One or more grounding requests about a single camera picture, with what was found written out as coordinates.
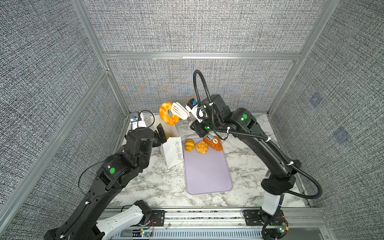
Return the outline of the white paper gift bag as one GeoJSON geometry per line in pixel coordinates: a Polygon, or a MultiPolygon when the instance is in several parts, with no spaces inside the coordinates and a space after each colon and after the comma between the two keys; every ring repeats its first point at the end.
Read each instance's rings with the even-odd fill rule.
{"type": "Polygon", "coordinates": [[[155,123],[151,128],[156,130],[159,124],[162,124],[166,135],[169,136],[161,146],[161,153],[168,169],[170,169],[184,161],[182,139],[176,126],[167,125],[159,115],[155,115],[155,123]]]}

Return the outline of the reddish brown triangular bread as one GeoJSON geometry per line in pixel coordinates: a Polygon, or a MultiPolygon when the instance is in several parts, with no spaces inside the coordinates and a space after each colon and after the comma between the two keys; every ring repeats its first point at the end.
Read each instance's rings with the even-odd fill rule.
{"type": "Polygon", "coordinates": [[[209,140],[207,137],[203,138],[203,141],[212,149],[221,152],[223,150],[222,142],[218,137],[214,137],[212,140],[209,140]]]}

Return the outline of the glazed ring donut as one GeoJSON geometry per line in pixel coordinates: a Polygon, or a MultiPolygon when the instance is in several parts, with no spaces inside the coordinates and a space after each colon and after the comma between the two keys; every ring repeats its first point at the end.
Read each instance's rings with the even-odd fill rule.
{"type": "Polygon", "coordinates": [[[178,123],[179,117],[171,112],[172,103],[163,103],[159,108],[159,114],[163,122],[167,125],[174,126],[178,123]]]}

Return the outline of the round flaky bun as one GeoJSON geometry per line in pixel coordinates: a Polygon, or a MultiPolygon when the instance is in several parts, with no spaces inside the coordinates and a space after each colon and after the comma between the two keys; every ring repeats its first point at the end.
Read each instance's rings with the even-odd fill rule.
{"type": "Polygon", "coordinates": [[[209,145],[204,141],[201,141],[201,142],[196,144],[196,150],[199,154],[207,153],[208,149],[209,149],[209,145]]]}

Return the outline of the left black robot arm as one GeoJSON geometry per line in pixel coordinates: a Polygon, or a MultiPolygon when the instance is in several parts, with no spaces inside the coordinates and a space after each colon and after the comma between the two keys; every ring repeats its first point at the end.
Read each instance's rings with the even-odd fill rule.
{"type": "Polygon", "coordinates": [[[96,177],[71,216],[56,229],[48,230],[45,240],[107,240],[118,232],[111,221],[99,221],[109,203],[128,183],[149,166],[152,149],[166,143],[164,128],[138,127],[126,134],[119,152],[101,161],[96,177]]]}

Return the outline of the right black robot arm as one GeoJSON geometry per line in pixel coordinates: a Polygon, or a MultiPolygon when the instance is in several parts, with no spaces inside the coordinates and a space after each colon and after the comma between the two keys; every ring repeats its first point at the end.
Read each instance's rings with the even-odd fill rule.
{"type": "Polygon", "coordinates": [[[232,135],[263,161],[270,175],[261,183],[265,193],[259,219],[262,223],[270,223],[281,217],[284,194],[294,187],[301,162],[285,160],[280,148],[264,133],[256,118],[244,108],[232,112],[220,95],[213,95],[202,102],[190,99],[186,109],[195,117],[191,129],[200,137],[212,139],[212,133],[232,135]]]}

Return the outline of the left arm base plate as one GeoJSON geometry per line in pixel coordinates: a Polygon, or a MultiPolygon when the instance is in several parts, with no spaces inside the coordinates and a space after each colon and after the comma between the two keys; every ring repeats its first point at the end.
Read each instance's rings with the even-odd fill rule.
{"type": "Polygon", "coordinates": [[[164,210],[152,210],[150,215],[144,215],[143,219],[135,227],[147,227],[151,224],[154,227],[163,227],[165,222],[164,210]]]}

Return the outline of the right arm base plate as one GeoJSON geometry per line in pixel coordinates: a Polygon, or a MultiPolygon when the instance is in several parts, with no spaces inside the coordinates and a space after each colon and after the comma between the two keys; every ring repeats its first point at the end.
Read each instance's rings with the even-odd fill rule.
{"type": "MultiPolygon", "coordinates": [[[[262,227],[266,221],[270,219],[270,215],[260,213],[262,209],[248,209],[243,210],[242,215],[244,217],[246,226],[260,226],[262,227]]],[[[270,226],[281,226],[283,223],[287,223],[284,213],[279,210],[278,215],[269,223],[270,226]]]]}

